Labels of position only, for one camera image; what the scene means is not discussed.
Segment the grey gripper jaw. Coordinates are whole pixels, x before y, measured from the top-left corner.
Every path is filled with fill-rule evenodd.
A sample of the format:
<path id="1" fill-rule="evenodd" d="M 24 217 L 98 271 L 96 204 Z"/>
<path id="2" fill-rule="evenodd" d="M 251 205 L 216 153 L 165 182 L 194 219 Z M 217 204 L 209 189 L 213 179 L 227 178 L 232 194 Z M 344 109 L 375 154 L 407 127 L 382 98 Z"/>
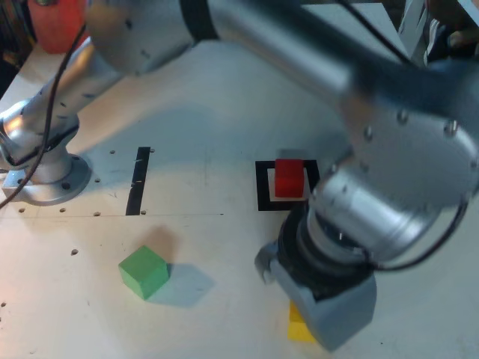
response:
<path id="1" fill-rule="evenodd" d="M 254 265 L 260 279 L 269 285 L 276 279 L 278 262 L 278 242 L 270 242 L 264 245 L 254 259 Z"/>
<path id="2" fill-rule="evenodd" d="M 373 275 L 340 295 L 315 299 L 312 291 L 298 284 L 277 260 L 270 262 L 269 269 L 314 339 L 327 351 L 337 350 L 371 323 L 377 298 Z"/>

